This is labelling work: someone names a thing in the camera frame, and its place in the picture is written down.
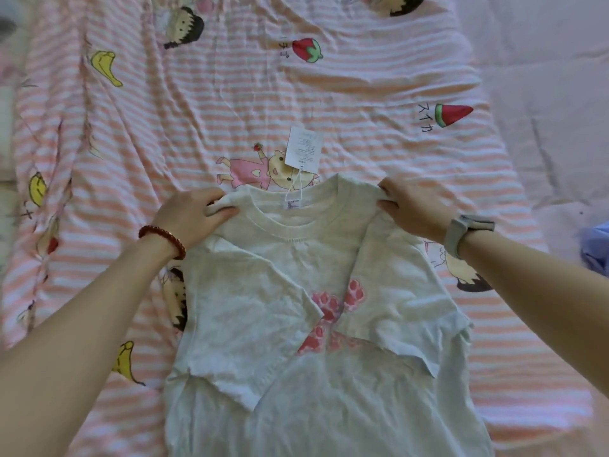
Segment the wooden bead bracelet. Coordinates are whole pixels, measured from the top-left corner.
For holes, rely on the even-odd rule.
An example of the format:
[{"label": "wooden bead bracelet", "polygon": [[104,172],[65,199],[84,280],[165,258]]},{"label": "wooden bead bracelet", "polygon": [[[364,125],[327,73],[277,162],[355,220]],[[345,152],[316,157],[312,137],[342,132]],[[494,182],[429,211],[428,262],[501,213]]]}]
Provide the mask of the wooden bead bracelet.
[{"label": "wooden bead bracelet", "polygon": [[186,257],[187,255],[187,249],[184,245],[182,245],[182,242],[180,242],[180,240],[172,233],[162,228],[159,228],[159,226],[152,226],[148,224],[140,229],[140,234],[138,236],[141,239],[148,233],[158,234],[159,236],[167,239],[169,242],[175,245],[175,248],[177,248],[179,251],[179,255],[176,256],[174,260],[184,260],[184,257]]}]

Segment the hand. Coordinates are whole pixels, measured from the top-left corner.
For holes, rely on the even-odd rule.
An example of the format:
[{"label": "hand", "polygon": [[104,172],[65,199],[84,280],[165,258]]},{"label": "hand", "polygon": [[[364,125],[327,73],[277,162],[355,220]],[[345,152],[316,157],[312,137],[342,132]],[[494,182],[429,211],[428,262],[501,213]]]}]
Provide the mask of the hand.
[{"label": "hand", "polygon": [[151,224],[172,233],[188,250],[239,213],[230,207],[205,215],[206,207],[224,194],[220,188],[178,192],[163,204]]},{"label": "hand", "polygon": [[440,199],[417,187],[413,182],[395,177],[385,178],[379,186],[393,200],[379,200],[378,206],[387,212],[398,226],[415,236],[430,241],[444,242],[446,230],[455,211]]}]

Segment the hang tag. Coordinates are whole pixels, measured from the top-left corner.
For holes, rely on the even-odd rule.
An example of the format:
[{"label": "hang tag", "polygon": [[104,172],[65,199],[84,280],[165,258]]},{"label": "hang tag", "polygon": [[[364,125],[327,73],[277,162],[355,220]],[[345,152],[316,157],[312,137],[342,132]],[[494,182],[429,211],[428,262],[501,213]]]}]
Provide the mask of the hang tag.
[{"label": "hang tag", "polygon": [[319,171],[319,159],[322,157],[324,134],[304,128],[292,127],[287,140],[285,164],[302,171],[315,173]]},{"label": "hang tag", "polygon": [[300,208],[300,199],[286,200],[283,205],[286,210],[294,210],[295,208]]}]

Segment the t-shirt sleeve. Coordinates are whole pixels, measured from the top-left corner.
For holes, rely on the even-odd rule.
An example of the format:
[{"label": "t-shirt sleeve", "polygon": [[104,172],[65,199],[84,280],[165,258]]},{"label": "t-shirt sleeve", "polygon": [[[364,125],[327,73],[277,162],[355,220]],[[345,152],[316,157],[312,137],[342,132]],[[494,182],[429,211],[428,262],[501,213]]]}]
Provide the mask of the t-shirt sleeve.
[{"label": "t-shirt sleeve", "polygon": [[335,330],[422,363],[436,377],[442,348],[471,321],[461,313],[432,268],[422,240],[386,215],[370,223]]},{"label": "t-shirt sleeve", "polygon": [[270,261],[213,237],[184,263],[188,322],[177,360],[253,411],[323,313]]}]

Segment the pink dress cartoon character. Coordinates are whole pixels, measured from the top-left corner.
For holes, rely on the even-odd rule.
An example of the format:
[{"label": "pink dress cartoon character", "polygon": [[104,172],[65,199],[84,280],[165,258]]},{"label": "pink dress cartoon character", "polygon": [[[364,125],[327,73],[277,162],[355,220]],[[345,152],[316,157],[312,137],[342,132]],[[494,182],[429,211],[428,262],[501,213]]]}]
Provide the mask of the pink dress cartoon character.
[{"label": "pink dress cartoon character", "polygon": [[[273,181],[277,186],[286,190],[295,191],[300,188],[298,170],[285,164],[284,153],[276,150],[275,154],[268,158],[264,155],[263,146],[259,142],[254,145],[254,150],[258,153],[260,161],[229,160],[226,157],[220,157],[216,163],[228,167],[230,175],[217,175],[217,183],[231,182],[233,189],[244,184],[253,184],[268,191],[270,182]],[[319,183],[319,176],[313,173],[302,172],[300,176],[303,187]]]}]

